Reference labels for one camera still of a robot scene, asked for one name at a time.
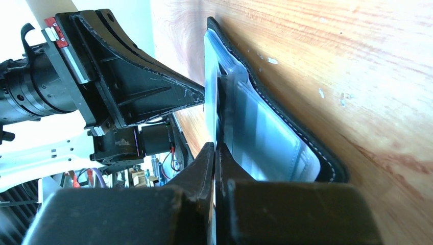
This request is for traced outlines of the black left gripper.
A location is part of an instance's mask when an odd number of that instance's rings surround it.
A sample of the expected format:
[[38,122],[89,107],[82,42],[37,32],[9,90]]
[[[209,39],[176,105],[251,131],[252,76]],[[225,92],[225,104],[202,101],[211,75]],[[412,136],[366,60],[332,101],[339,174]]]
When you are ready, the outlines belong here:
[[20,61],[20,120],[79,111],[93,138],[91,161],[133,164],[171,150],[166,118],[204,103],[204,87],[157,61],[108,9],[58,13],[55,41]]

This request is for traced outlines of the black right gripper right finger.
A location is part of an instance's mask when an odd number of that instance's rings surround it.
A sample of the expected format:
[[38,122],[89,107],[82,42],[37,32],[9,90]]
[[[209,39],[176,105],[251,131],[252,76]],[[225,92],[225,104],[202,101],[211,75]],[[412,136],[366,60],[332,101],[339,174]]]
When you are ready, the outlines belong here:
[[215,156],[217,244],[383,244],[354,186],[256,181],[225,144]]

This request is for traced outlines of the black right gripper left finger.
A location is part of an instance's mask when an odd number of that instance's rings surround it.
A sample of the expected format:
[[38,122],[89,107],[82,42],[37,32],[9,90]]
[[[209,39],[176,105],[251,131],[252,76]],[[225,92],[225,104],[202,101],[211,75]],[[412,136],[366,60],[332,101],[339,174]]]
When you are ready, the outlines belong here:
[[24,244],[212,244],[214,144],[161,187],[60,189]]

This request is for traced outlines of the black card holder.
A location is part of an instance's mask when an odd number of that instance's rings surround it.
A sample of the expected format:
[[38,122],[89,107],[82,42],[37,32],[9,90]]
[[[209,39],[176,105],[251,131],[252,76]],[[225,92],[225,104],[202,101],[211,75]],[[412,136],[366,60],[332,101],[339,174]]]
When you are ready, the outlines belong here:
[[205,121],[255,180],[347,183],[347,166],[265,87],[217,20],[204,34]]

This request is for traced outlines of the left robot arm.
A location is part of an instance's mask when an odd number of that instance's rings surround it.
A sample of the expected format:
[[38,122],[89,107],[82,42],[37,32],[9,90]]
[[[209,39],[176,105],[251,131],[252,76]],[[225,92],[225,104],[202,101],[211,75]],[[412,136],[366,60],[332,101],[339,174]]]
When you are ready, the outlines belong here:
[[1,127],[79,112],[85,131],[59,143],[1,154],[1,191],[82,168],[109,173],[175,145],[165,124],[204,102],[204,87],[139,49],[108,9],[58,13],[46,42],[1,63]]

